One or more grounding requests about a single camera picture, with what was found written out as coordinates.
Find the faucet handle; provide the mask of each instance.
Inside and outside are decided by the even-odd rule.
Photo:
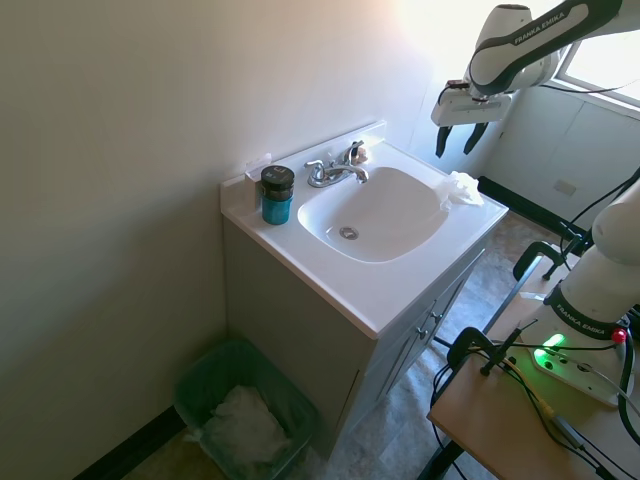
[[[344,152],[342,163],[344,165],[353,165],[353,160],[358,157],[358,148],[364,145],[362,140],[353,142],[351,146]]]
[[[322,180],[324,178],[324,162],[322,160],[311,160],[304,164],[305,168],[313,167],[311,178]]]
[[[309,162],[306,162],[304,164],[304,167],[309,168],[309,167],[313,167],[314,165],[320,165],[322,168],[324,168],[324,162],[322,160],[311,160]]]

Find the baseboard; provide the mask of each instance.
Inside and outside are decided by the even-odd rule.
[[[509,207],[509,209],[518,215],[522,215],[526,219],[537,223],[559,236],[565,234],[562,224],[569,223],[566,219],[550,212],[546,208],[542,208],[531,200],[527,200],[522,195],[518,195],[499,183],[489,180],[487,177],[480,177],[478,181],[480,182],[478,189],[481,193],[484,193],[488,197]],[[574,231],[582,235],[587,233],[580,227],[575,227]]]
[[[165,410],[74,480],[120,480],[185,428],[173,407]]]

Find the red button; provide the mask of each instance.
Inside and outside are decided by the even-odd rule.
[[[624,343],[627,340],[627,331],[624,328],[616,328],[611,335],[614,343]]]

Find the window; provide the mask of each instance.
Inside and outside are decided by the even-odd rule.
[[[640,31],[589,38],[570,47],[556,78],[586,90],[623,87],[603,96],[640,107]]]

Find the green trash bin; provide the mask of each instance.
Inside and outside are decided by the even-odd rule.
[[[261,480],[284,478],[287,467],[311,439],[316,410],[249,342],[228,341],[202,357],[176,385],[174,406],[189,429],[196,431],[204,426],[211,418],[211,411],[238,385],[256,388],[290,440],[289,446],[275,459]],[[203,436],[200,445],[229,479],[244,480],[235,463],[215,443]]]

